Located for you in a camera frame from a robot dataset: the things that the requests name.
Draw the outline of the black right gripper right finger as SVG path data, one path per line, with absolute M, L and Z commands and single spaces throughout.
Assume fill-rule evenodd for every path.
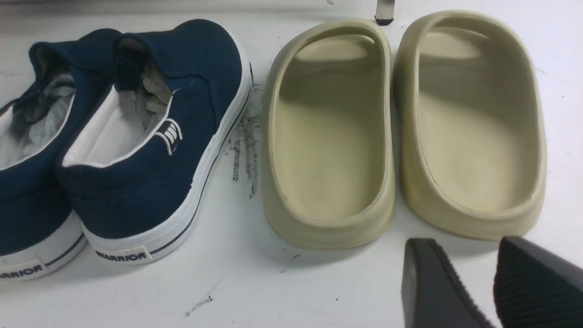
M 494 304 L 505 328 L 580 328 L 583 271 L 519 236 L 502 238 Z

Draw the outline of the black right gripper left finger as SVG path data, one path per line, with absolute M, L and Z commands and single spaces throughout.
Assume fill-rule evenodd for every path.
M 400 289 L 406 328 L 491 328 L 434 239 L 406 241 Z

